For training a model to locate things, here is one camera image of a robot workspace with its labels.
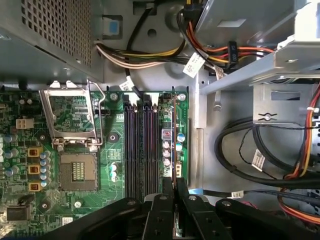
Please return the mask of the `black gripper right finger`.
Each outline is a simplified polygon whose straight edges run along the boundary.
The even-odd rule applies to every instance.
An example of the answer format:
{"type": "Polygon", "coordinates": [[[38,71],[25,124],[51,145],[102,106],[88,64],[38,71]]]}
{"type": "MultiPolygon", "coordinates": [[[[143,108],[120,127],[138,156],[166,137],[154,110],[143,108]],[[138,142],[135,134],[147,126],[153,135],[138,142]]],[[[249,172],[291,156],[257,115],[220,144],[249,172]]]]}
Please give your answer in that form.
{"type": "Polygon", "coordinates": [[[232,199],[215,205],[190,194],[177,178],[176,190],[200,240],[318,240],[320,235],[294,222],[232,199]]]}

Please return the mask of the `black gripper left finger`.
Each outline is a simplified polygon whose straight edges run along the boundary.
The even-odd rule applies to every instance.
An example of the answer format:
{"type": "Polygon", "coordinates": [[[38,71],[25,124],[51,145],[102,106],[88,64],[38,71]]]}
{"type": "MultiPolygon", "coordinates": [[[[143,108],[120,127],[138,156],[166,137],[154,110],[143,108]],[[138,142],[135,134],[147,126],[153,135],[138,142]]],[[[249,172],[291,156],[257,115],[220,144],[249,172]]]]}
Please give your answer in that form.
{"type": "Polygon", "coordinates": [[[144,202],[123,198],[41,237],[43,240],[171,240],[174,190],[172,180],[162,180],[162,192],[144,202]]]}

